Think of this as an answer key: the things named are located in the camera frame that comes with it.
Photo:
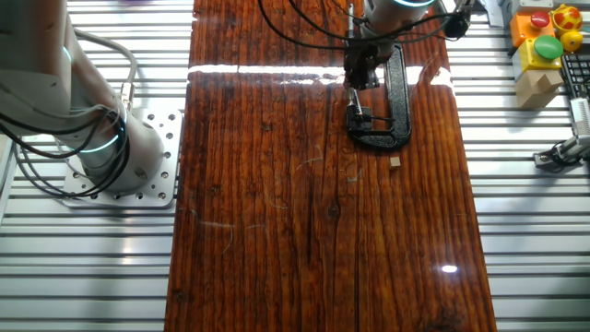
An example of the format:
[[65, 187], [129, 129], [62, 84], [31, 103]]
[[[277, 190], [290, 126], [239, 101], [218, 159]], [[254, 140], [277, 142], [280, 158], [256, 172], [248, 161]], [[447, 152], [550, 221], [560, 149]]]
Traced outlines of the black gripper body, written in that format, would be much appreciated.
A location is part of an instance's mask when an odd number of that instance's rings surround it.
[[379, 65], [384, 65], [383, 75], [390, 83], [395, 78], [395, 67], [390, 64], [394, 53], [394, 42], [349, 42], [344, 57], [346, 85], [356, 90], [378, 88], [376, 68]]

